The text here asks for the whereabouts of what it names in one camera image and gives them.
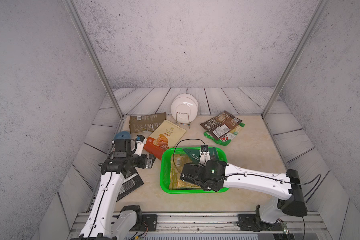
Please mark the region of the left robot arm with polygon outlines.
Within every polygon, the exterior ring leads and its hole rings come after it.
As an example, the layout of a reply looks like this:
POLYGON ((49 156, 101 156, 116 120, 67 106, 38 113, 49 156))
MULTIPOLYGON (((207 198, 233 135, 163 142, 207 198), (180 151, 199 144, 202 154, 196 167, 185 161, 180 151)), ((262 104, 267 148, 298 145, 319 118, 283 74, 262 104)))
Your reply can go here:
POLYGON ((152 154, 132 154, 106 159, 101 165, 101 180, 92 211, 78 240, 123 240, 130 231, 148 231, 140 206, 125 206, 117 219, 114 207, 128 171, 133 168, 150 169, 156 157, 152 154))

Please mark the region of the brown chips bag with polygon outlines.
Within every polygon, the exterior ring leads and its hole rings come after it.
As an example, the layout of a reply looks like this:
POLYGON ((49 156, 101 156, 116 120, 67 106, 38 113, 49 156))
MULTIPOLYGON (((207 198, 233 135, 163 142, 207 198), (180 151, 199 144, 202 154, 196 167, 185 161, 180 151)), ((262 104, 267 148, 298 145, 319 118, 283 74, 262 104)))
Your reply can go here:
POLYGON ((217 116, 201 123, 201 126, 215 139, 218 140, 237 127, 242 120, 233 114, 223 111, 217 116))

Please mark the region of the tan kraft chips bag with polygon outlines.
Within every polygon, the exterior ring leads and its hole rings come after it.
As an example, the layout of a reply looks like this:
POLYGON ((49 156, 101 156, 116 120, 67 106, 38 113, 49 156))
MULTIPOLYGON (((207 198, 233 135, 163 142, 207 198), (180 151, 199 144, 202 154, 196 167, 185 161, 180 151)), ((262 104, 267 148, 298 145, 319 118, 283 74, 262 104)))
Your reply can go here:
POLYGON ((180 179, 183 167, 192 160, 186 154, 173 155, 174 160, 171 161, 171 177, 170 177, 170 190, 195 190, 201 189, 195 184, 191 184, 180 179))

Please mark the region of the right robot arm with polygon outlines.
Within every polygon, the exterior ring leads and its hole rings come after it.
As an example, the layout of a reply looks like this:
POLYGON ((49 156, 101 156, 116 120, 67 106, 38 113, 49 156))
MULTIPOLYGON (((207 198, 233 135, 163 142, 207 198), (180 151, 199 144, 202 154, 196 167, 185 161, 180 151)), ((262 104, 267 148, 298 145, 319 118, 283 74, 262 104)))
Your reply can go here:
POLYGON ((205 164, 185 164, 180 180, 199 186, 203 191, 238 188, 272 196, 265 205, 256 206, 254 214, 240 214, 237 226, 242 231, 279 231, 282 217, 305 217, 307 208, 302 183, 296 170, 273 174, 237 167, 224 161, 208 160, 205 164))

